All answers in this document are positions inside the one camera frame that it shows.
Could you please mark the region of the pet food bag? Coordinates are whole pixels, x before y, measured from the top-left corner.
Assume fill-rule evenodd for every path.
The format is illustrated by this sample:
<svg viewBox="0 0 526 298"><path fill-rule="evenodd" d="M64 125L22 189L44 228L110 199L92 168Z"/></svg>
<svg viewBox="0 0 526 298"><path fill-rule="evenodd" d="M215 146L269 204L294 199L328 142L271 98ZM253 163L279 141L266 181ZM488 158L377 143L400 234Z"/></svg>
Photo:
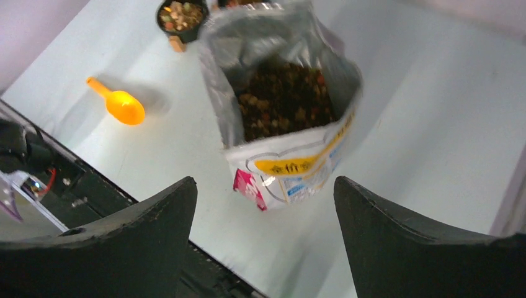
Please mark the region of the pet food bag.
<svg viewBox="0 0 526 298"><path fill-rule="evenodd" d="M233 189L260 210L319 192L344 157L362 93L308 1L213 13L200 66Z"/></svg>

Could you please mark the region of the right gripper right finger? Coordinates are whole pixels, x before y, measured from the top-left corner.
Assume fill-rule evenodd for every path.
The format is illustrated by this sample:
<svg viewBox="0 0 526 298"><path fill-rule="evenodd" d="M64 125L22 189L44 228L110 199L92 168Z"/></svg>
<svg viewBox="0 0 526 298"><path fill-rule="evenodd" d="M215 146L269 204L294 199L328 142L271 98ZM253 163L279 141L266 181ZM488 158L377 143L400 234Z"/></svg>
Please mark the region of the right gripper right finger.
<svg viewBox="0 0 526 298"><path fill-rule="evenodd" d="M464 230L339 176L334 203L359 297L524 297L525 235Z"/></svg>

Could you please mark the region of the orange plastic scoop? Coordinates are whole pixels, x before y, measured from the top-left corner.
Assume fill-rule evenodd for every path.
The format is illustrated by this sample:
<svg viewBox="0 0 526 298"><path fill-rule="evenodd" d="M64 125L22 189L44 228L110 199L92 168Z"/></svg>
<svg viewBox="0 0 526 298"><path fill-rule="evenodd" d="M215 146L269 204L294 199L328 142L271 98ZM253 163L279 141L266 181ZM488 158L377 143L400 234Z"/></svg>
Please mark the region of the orange plastic scoop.
<svg viewBox="0 0 526 298"><path fill-rule="evenodd" d="M88 77L86 84L104 101L106 111L119 122L136 126L143 123L146 112L142 103L125 91L112 91L95 77Z"/></svg>

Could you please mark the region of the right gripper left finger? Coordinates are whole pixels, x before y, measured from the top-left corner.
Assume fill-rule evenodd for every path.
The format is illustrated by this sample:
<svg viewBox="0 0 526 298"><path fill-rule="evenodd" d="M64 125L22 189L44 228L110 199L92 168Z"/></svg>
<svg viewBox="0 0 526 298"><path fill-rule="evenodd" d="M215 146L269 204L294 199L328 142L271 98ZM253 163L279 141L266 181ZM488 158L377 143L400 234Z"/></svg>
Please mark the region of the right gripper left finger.
<svg viewBox="0 0 526 298"><path fill-rule="evenodd" d="M1 243L2 297L175 297L197 203L186 177L55 237Z"/></svg>

